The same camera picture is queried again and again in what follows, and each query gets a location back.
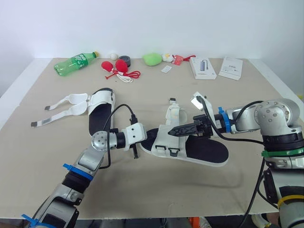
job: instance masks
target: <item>black cable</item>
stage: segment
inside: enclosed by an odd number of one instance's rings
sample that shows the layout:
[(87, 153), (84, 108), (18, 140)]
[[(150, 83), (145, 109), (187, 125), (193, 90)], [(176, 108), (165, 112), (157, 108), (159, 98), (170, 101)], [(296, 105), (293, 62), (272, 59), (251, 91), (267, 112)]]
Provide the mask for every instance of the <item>black cable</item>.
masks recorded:
[(233, 138), (227, 138), (225, 136), (222, 135), (221, 132), (219, 132), (219, 130), (217, 129), (217, 127), (215, 126), (215, 124), (213, 123), (212, 119), (211, 119), (211, 116), (209, 114), (209, 111), (207, 109), (207, 106), (206, 106), (206, 103), (204, 101), (204, 99), (200, 96), (197, 96), (196, 99), (203, 104), (203, 108), (204, 108), (204, 111), (205, 111), (205, 114), (207, 115), (207, 117), (210, 119), (210, 123), (211, 123), (211, 126), (212, 128), (214, 129), (214, 131), (218, 134), (218, 136), (221, 138), (221, 139), (224, 139), (224, 140), (227, 140), (227, 141), (239, 141), (239, 142), (251, 142), (251, 143), (258, 143), (258, 144), (261, 144), (263, 145), (263, 142), (261, 141), (258, 141), (258, 140), (253, 140), (253, 139), (233, 139)]
[(134, 115), (134, 113), (133, 113), (132, 109), (129, 107), (129, 105), (127, 105), (127, 104), (121, 104), (121, 105), (117, 106), (117, 107), (111, 112), (111, 114), (108, 116), (107, 120), (105, 121), (103, 131), (105, 131), (105, 127), (106, 127), (106, 125), (108, 124), (108, 122), (109, 122), (110, 118), (112, 117), (112, 115), (117, 111), (117, 109), (119, 109), (119, 108), (122, 107), (122, 106), (126, 106), (126, 107), (130, 110), (131, 115)]
[[(117, 106), (117, 107), (111, 112), (111, 114), (108, 116), (107, 120), (105, 121), (103, 131), (105, 130), (106, 125), (108, 124), (109, 120), (111, 119), (111, 116), (112, 116), (120, 107), (122, 107), (122, 106), (127, 107), (127, 108), (129, 109), (131, 115), (134, 115), (134, 112), (133, 112), (132, 109), (129, 107), (129, 105), (127, 105), (127, 104), (121, 104), (121, 105)], [(108, 153), (108, 164), (107, 164), (106, 166), (99, 167), (100, 170), (109, 168), (109, 167), (111, 166), (110, 132), (109, 132), (109, 131), (107, 131), (107, 153)]]
[[(226, 138), (225, 136), (223, 136), (223, 135), (219, 132), (219, 130), (216, 128), (215, 124), (213, 123), (213, 121), (212, 121), (212, 119), (211, 119), (210, 113), (209, 113), (209, 111), (208, 111), (208, 109), (207, 109), (207, 106), (206, 106), (206, 103), (205, 103), (204, 99), (203, 99), (202, 97), (200, 97), (200, 96), (197, 96), (196, 99), (197, 99), (199, 102), (201, 102), (201, 103), (203, 104), (203, 108), (204, 108), (205, 114), (206, 114), (207, 117), (210, 119), (210, 123), (211, 123), (212, 128), (213, 128), (214, 131), (219, 135), (220, 138), (222, 138), (222, 139), (224, 139), (224, 140), (228, 140), (228, 141), (245, 141), (245, 142), (258, 143), (258, 144), (262, 144), (262, 145), (263, 145), (263, 142), (260, 142), (260, 141), (257, 141), (257, 140), (252, 140), (252, 139), (231, 139), (231, 138)], [(264, 159), (264, 157), (263, 157), (262, 164), (261, 164), (261, 168), (260, 168), (260, 172), (259, 172), (259, 175), (258, 175), (258, 178), (257, 178), (257, 182), (256, 182), (256, 186), (255, 186), (255, 189), (254, 189), (254, 191), (253, 191), (253, 193), (252, 193), (252, 197), (251, 197), (249, 206), (248, 206), (248, 208), (247, 208), (247, 211), (246, 211), (245, 214), (244, 214), (244, 218), (243, 218), (241, 224), (238, 226), (238, 228), (241, 228), (241, 227), (244, 225), (244, 223), (245, 223), (245, 221), (246, 221), (246, 219), (247, 219), (247, 217), (248, 217), (248, 215), (249, 215), (249, 212), (250, 212), (250, 209), (251, 209), (251, 207), (252, 207), (253, 201), (254, 201), (254, 199), (255, 199), (255, 197), (256, 197), (257, 190), (258, 190), (258, 188), (259, 188), (259, 186), (260, 186), (260, 179), (261, 179), (261, 176), (263, 175), (264, 165), (265, 165), (265, 159)]]
[(296, 225), (299, 225), (299, 224), (302, 224), (302, 223), (304, 223), (304, 219), (301, 219), (301, 220), (298, 220), (298, 221), (293, 222), (293, 223), (290, 224), (287, 228), (293, 228), (293, 227), (295, 227)]
[(95, 219), (92, 220), (91, 224), (87, 228), (92, 228), (92, 225), (94, 224)]
[(261, 179), (260, 179), (260, 183), (258, 184), (257, 192), (260, 195), (260, 197), (263, 198), (263, 200), (265, 200), (267, 203), (269, 203), (271, 206), (273, 206), (274, 208), (277, 209), (277, 206), (274, 203), (270, 202), (260, 191), (260, 185), (261, 185), (261, 182), (262, 182), (263, 179), (264, 179), (264, 175), (262, 174)]
[(240, 223), (240, 225), (238, 226), (238, 228), (241, 228), (241, 227), (244, 225), (244, 223), (245, 223), (245, 221), (246, 221), (246, 219), (247, 219), (247, 217), (248, 217), (248, 215), (249, 215), (249, 212), (250, 212), (250, 209), (251, 209), (251, 207), (252, 207), (253, 201), (255, 200), (255, 197), (256, 197), (257, 190), (258, 190), (258, 188), (259, 188), (259, 186), (260, 186), (260, 179), (261, 179), (261, 177), (262, 177), (262, 175), (263, 175), (264, 165), (265, 165), (265, 159), (264, 159), (264, 157), (263, 157), (262, 164), (261, 164), (261, 168), (260, 168), (260, 173), (258, 174), (258, 178), (257, 178), (257, 182), (256, 182), (255, 189), (253, 190), (252, 197), (251, 197), (249, 206), (248, 206), (248, 208), (247, 208), (247, 211), (245, 212), (244, 217), (243, 217), (243, 220), (242, 220), (242, 222)]
[(167, 222), (168, 222), (168, 218), (161, 218), (161, 226), (160, 228), (166, 228)]
[(243, 112), (244, 112), (248, 107), (250, 107), (250, 106), (252, 106), (252, 105), (255, 105), (255, 104), (262, 103), (262, 102), (263, 102), (263, 101), (254, 101), (254, 102), (251, 102), (251, 103), (245, 105), (244, 107), (242, 107), (241, 111), (239, 111), (239, 113), (237, 114), (236, 119), (234, 120), (235, 123), (239, 120), (239, 118), (241, 117), (241, 115), (243, 114)]
[(107, 145), (107, 152), (108, 152), (108, 164), (106, 166), (99, 167), (99, 170), (106, 169), (106, 168), (109, 168), (111, 166), (110, 132), (107, 131), (106, 135), (107, 135), (106, 145)]

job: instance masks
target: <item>green plastic bottle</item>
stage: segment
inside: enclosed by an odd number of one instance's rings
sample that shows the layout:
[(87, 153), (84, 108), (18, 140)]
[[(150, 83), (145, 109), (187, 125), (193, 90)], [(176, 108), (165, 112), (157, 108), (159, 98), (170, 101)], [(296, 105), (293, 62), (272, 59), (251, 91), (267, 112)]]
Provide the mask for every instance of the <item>green plastic bottle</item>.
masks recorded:
[(92, 53), (81, 53), (77, 56), (69, 58), (64, 62), (57, 63), (54, 66), (54, 69), (59, 75), (66, 76), (75, 70), (79, 70), (91, 64), (91, 62), (97, 57), (98, 53), (96, 51)]

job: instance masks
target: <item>white wall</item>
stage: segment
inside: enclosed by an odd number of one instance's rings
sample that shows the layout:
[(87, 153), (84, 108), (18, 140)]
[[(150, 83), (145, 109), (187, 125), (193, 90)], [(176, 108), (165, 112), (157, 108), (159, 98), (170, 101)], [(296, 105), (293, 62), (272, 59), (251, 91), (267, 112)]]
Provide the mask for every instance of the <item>white wall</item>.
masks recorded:
[(0, 27), (0, 97), (29, 65), (33, 57), (29, 50)]
[(303, 94), (303, 2), (15, 0), (2, 2), (0, 19), (34, 57), (97, 50), (102, 57), (155, 51), (262, 58)]

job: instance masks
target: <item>yellow zip tie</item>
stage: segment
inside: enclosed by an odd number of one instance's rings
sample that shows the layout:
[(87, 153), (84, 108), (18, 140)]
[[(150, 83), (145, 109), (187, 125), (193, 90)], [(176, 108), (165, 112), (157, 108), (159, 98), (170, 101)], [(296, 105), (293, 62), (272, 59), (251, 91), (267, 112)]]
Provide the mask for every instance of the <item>yellow zip tie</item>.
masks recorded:
[(286, 200), (294, 200), (294, 199), (304, 200), (304, 196), (302, 196), (302, 195), (284, 196), (284, 197), (282, 197), (282, 198), (278, 201), (278, 203), (277, 203), (277, 208), (279, 209), (280, 206), (282, 205), (282, 203), (285, 202)]

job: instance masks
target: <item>white toy figure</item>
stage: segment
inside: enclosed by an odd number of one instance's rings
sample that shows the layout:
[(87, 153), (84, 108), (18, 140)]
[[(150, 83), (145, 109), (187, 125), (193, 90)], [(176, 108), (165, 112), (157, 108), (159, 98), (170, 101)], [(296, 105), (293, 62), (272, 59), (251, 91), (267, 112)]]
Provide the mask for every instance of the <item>white toy figure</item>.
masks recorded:
[(111, 53), (110, 54), (110, 59), (113, 60), (113, 61), (116, 61), (118, 59), (118, 54), (116, 53)]
[(169, 53), (162, 54), (161, 57), (162, 57), (162, 60), (163, 60), (164, 62), (168, 62), (168, 63), (172, 62), (173, 59), (174, 59), (174, 58), (173, 58), (173, 55), (172, 55), (172, 54), (169, 54)]

